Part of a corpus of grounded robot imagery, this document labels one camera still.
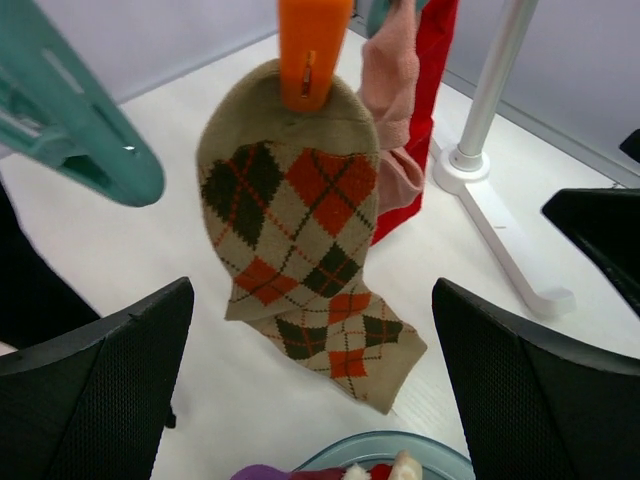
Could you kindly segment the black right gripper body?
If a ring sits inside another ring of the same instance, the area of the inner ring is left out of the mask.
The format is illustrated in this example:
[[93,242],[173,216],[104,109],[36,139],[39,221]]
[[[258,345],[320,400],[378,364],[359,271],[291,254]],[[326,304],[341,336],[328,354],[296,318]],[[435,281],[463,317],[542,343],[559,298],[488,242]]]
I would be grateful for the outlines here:
[[639,190],[562,189],[542,214],[609,280],[631,309],[639,308]]

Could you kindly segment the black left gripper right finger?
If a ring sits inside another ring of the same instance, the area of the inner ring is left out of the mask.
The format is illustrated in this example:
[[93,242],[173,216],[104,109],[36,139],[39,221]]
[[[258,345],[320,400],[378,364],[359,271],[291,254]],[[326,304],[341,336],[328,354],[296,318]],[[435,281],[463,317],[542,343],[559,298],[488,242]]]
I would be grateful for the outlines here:
[[444,278],[432,311],[477,478],[638,478],[638,359]]

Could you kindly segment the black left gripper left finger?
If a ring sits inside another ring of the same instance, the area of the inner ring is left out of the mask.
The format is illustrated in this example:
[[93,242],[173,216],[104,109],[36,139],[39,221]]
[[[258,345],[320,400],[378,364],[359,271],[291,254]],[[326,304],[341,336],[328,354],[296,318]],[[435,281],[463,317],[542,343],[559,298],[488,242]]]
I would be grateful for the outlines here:
[[182,277],[1,358],[4,479],[148,479],[194,307]]

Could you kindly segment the tan argyle sock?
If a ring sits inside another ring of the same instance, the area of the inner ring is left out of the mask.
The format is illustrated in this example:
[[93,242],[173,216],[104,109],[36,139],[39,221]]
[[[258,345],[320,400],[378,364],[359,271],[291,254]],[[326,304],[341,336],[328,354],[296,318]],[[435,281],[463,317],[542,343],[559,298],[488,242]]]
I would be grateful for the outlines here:
[[363,279],[378,217],[373,119],[341,79],[289,110],[279,63],[239,80],[196,151],[203,220],[232,289],[225,317],[380,413],[426,351]]

